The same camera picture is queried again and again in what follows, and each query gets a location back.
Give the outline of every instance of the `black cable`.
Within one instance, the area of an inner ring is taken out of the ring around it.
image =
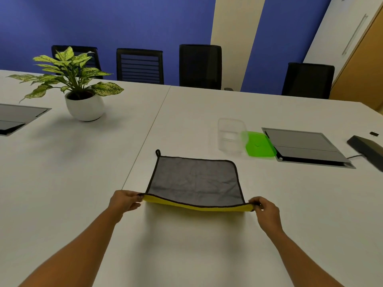
[[[360,156],[363,156],[363,157],[365,157],[363,154],[361,154],[361,155],[355,155],[355,156],[351,156],[351,157],[348,157],[348,158],[346,158],[346,159],[351,159],[351,158],[360,157]]]

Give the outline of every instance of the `black mesh chair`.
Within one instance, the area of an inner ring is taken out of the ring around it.
[[[65,51],[69,45],[53,45],[52,46],[52,56],[55,58],[56,51]],[[86,67],[96,67],[99,70],[101,70],[100,61],[98,59],[98,53],[97,53],[97,47],[87,47],[87,46],[70,46],[73,49],[74,55],[80,55],[81,53],[87,53],[91,51],[92,53],[89,53],[88,56],[92,56],[91,59],[88,60],[88,62],[85,64]]]
[[[118,48],[117,80],[163,85],[162,51]]]
[[[290,62],[282,96],[328,99],[334,71],[332,65]]]
[[[217,45],[180,45],[180,86],[221,89],[222,48]]]

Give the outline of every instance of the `white plant pot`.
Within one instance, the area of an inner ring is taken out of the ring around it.
[[[80,121],[94,121],[103,115],[105,112],[105,106],[102,98],[95,94],[92,97],[82,100],[72,100],[68,99],[67,93],[65,95],[65,102],[67,103],[67,108],[70,114]]]

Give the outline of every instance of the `door handle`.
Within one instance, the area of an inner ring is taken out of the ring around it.
[[[351,43],[354,41],[355,36],[357,35],[357,33],[359,32],[361,26],[363,25],[364,21],[365,21],[367,18],[368,18],[368,15],[367,15],[367,14],[364,14],[364,16],[363,16],[363,18],[361,19],[361,21],[360,21],[358,27],[356,28],[354,34],[352,34],[352,37],[351,37],[350,41],[348,42],[346,48],[344,49],[344,51],[343,51],[343,53],[342,53],[342,56],[345,55],[345,54],[348,52],[348,50],[349,50],[349,48],[350,48],[350,46],[351,46]]]

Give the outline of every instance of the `potted plant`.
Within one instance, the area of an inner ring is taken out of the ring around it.
[[[92,58],[88,56],[88,53],[75,56],[73,49],[68,47],[63,52],[57,52],[56,59],[46,55],[33,58],[37,62],[51,63],[37,65],[44,67],[43,71],[56,73],[57,75],[10,75],[9,77],[21,80],[22,83],[32,82],[31,85],[41,83],[24,99],[42,97],[51,88],[60,88],[63,93],[69,91],[65,94],[65,101],[70,114],[81,121],[97,120],[105,112],[104,102],[101,97],[119,94],[123,91],[123,88],[115,83],[103,82],[88,86],[88,83],[94,77],[111,75],[111,73],[102,72],[98,68],[85,67],[87,61]],[[59,83],[64,85],[60,87],[52,86]]]

